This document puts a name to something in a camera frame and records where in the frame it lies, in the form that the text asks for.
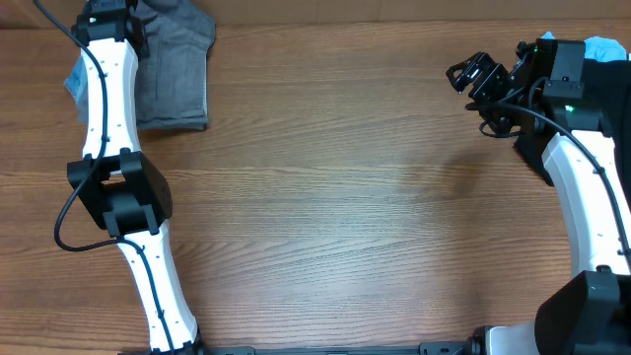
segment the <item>gray fabric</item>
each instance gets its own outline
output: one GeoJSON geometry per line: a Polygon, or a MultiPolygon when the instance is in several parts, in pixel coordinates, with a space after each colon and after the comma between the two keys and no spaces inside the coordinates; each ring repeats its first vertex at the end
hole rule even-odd
{"type": "Polygon", "coordinates": [[[215,23],[190,0],[141,0],[134,16],[146,23],[149,43],[149,58],[136,74],[138,128],[206,128],[206,60],[215,23]]]}

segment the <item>wooden table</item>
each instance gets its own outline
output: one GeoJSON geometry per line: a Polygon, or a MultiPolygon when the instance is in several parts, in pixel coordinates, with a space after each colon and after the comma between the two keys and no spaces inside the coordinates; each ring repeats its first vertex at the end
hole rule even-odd
{"type": "MultiPolygon", "coordinates": [[[[175,264],[211,345],[411,345],[531,320],[570,277],[555,190],[483,137],[445,70],[520,39],[611,36],[628,21],[223,27],[212,126],[143,132],[171,184],[175,264]]],[[[148,344],[116,248],[59,249],[85,125],[56,31],[0,32],[0,353],[148,344]]],[[[106,238],[81,204],[63,238],[106,238]]]]}

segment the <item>white arm segment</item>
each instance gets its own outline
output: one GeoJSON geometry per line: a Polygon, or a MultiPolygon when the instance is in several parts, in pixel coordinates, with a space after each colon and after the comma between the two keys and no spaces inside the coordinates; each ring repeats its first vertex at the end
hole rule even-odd
{"type": "MultiPolygon", "coordinates": [[[[92,40],[88,49],[99,60],[106,74],[107,85],[107,142],[105,156],[117,156],[121,148],[140,151],[136,130],[134,86],[138,57],[127,40],[117,42],[113,38],[92,40]]],[[[103,131],[103,93],[101,79],[92,59],[82,50],[84,65],[88,71],[88,136],[83,147],[83,157],[92,154],[95,159],[101,149],[103,131]]]]}
{"type": "MultiPolygon", "coordinates": [[[[186,300],[177,279],[169,242],[169,220],[166,220],[160,226],[160,233],[156,236],[152,236],[146,231],[128,234],[124,238],[134,242],[145,251],[154,276],[160,306],[165,312],[165,320],[174,348],[180,349],[182,344],[188,341],[194,343],[197,335],[197,322],[186,305],[186,300]]],[[[169,343],[156,312],[156,304],[142,259],[134,247],[125,244],[118,244],[118,247],[127,258],[136,280],[138,293],[149,323],[151,349],[160,349],[163,352],[169,351],[169,343]]]]}
{"type": "MultiPolygon", "coordinates": [[[[600,132],[575,130],[572,134],[605,168],[620,208],[625,231],[631,232],[631,214],[624,197],[613,155],[614,143],[600,132]]],[[[556,187],[572,251],[572,277],[581,271],[596,271],[608,265],[613,273],[629,275],[602,180],[585,155],[566,137],[557,133],[543,152],[543,165],[556,187]]]]}

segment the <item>blue garment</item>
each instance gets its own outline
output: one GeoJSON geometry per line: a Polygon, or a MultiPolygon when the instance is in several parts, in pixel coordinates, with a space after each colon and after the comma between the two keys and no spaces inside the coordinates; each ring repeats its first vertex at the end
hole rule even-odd
{"type": "MultiPolygon", "coordinates": [[[[541,38],[555,39],[550,31],[541,38]]],[[[615,39],[593,36],[585,39],[585,59],[595,59],[599,62],[627,60],[627,51],[615,39]]]]}

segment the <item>folded cloth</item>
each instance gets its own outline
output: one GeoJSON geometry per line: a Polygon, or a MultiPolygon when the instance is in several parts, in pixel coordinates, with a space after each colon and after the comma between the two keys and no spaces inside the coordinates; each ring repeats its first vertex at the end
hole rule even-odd
{"type": "MultiPolygon", "coordinates": [[[[550,31],[541,38],[555,39],[550,31]]],[[[627,51],[615,39],[593,36],[585,39],[585,59],[593,59],[599,62],[627,60],[627,51]]]]}
{"type": "MultiPolygon", "coordinates": [[[[215,23],[190,0],[140,0],[134,16],[145,23],[149,57],[138,63],[135,103],[140,129],[205,129],[206,68],[215,23]]],[[[85,66],[81,57],[65,85],[79,119],[87,121],[85,66]]]]}

